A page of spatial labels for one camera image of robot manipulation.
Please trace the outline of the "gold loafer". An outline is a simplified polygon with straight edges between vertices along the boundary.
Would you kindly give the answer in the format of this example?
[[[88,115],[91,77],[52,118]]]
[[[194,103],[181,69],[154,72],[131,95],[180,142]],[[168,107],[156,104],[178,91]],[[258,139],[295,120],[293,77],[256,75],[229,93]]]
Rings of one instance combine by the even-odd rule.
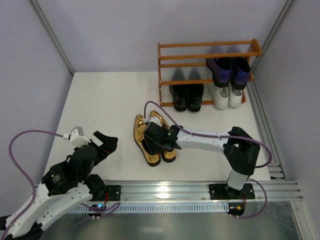
[[[169,129],[168,123],[164,120],[164,118],[156,111],[152,110],[149,115],[150,118],[157,117],[160,120],[161,126]],[[161,157],[163,161],[166,163],[172,163],[177,157],[177,151],[175,149],[172,150],[164,150],[161,152]]]
[[[151,154],[150,151],[147,150],[147,143],[144,136],[146,126],[147,124],[144,122],[144,117],[141,114],[137,114],[133,125],[133,137],[147,164],[151,167],[155,167],[160,164],[161,157],[159,153]]]

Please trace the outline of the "purple loafer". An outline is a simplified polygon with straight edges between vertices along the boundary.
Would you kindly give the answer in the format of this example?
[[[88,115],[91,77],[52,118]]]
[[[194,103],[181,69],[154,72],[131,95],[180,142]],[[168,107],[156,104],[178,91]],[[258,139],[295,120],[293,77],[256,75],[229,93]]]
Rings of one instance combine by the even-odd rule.
[[[206,66],[211,71],[212,80],[216,87],[226,88],[232,77],[230,57],[206,58]]]
[[[251,69],[248,60],[243,56],[230,59],[232,67],[231,87],[235,90],[243,90],[250,80]]]

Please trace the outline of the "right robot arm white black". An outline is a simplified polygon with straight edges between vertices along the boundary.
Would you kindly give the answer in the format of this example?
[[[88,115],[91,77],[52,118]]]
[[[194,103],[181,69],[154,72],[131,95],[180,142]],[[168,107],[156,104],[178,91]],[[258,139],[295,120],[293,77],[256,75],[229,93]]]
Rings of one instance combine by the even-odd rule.
[[[166,128],[149,121],[142,134],[151,153],[198,149],[224,155],[231,167],[224,189],[231,199],[243,196],[245,182],[254,174],[261,149],[254,139],[236,126],[227,133],[214,133],[176,125]]]

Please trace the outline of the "white sneaker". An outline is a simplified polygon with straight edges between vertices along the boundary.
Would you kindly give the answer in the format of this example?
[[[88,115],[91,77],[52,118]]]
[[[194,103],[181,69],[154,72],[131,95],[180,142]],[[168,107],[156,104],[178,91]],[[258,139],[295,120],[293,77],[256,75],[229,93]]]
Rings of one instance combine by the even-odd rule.
[[[214,106],[220,110],[224,110],[229,105],[229,91],[227,87],[217,87],[214,83],[208,84],[208,91],[214,102]]]
[[[243,93],[242,90],[237,90],[232,88],[231,85],[228,86],[228,105],[232,108],[238,108],[242,103]]]

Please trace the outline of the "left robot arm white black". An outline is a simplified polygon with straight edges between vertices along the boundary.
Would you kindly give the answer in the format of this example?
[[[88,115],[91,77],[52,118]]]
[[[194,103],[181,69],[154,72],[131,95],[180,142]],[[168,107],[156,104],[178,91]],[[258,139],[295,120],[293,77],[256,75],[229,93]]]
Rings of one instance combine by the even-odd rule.
[[[119,140],[95,131],[93,135],[102,143],[97,145],[84,136],[81,127],[66,134],[53,133],[53,136],[69,141],[74,146],[73,153],[51,166],[41,182],[35,185],[13,155],[15,140],[26,133],[20,132],[13,137],[8,152],[13,164],[30,183],[32,195],[15,213],[0,218],[3,240],[38,240],[49,226],[73,207],[100,200],[106,185],[92,170],[116,151]]]

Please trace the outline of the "black patent loafer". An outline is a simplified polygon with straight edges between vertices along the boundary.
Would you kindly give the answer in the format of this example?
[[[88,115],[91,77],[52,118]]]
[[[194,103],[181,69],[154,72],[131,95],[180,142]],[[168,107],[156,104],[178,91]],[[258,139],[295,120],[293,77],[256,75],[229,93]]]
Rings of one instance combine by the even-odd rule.
[[[188,80],[199,80],[201,75],[196,68],[192,68]],[[189,84],[188,87],[188,105],[187,109],[193,113],[199,112],[202,106],[203,94],[204,94],[204,84],[195,83]]]
[[[184,72],[180,68],[176,68],[171,76],[172,81],[184,81]],[[187,109],[188,86],[186,84],[176,84],[169,86],[172,95],[173,107],[178,112],[183,112]]]

